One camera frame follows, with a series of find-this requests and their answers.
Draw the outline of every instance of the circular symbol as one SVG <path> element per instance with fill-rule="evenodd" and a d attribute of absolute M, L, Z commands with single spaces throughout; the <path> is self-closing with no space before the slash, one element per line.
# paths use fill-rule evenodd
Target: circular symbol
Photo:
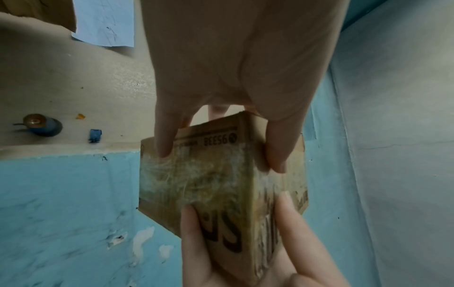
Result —
<path fill-rule="evenodd" d="M 236 143 L 236 139 L 237 139 L 237 138 L 238 138 L 238 137 L 236 136 L 236 133 L 231 133 L 231 134 L 228 135 L 228 141 L 229 141 L 230 143 Z"/>

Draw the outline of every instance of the skin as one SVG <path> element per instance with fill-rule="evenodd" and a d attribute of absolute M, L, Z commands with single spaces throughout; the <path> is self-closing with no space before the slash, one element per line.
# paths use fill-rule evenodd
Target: skin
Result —
<path fill-rule="evenodd" d="M 166 157 L 179 128 L 244 105 L 267 120 L 270 167 L 286 171 L 328 68 L 349 0 L 142 0 L 155 69 L 155 139 Z"/>
<path fill-rule="evenodd" d="M 275 215 L 284 248 L 258 287 L 350 287 L 324 245 L 294 209 L 288 193 L 279 196 Z M 213 265 L 191 206 L 182 210 L 181 240 L 183 287 L 247 286 Z"/>

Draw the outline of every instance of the paper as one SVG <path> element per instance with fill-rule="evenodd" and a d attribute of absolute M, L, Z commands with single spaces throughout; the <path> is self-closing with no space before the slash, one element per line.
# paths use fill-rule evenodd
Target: paper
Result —
<path fill-rule="evenodd" d="M 74 9 L 74 38 L 97 46 L 134 47 L 133 0 L 74 0 Z"/>

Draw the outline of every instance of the brown cardboard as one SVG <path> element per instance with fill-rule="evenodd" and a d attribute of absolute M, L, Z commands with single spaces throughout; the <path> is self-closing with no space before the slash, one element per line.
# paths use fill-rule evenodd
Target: brown cardboard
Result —
<path fill-rule="evenodd" d="M 0 0 L 0 12 L 36 18 L 76 32 L 72 0 Z"/>
<path fill-rule="evenodd" d="M 139 211 L 179 236 L 181 208 L 192 204 L 212 259 L 249 285 L 280 244 L 277 194 L 289 191 L 300 213 L 308 206 L 302 138 L 277 174 L 263 155 L 265 129 L 265 119 L 242 112 L 179 130 L 168 158 L 156 156 L 153 138 L 140 151 Z"/>

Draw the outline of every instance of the small blue block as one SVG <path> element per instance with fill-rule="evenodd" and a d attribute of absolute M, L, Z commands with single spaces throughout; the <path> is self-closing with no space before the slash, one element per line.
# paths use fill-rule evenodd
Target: small blue block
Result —
<path fill-rule="evenodd" d="M 88 139 L 90 143 L 99 142 L 101 140 L 101 135 L 103 132 L 101 130 L 90 130 L 90 138 Z"/>

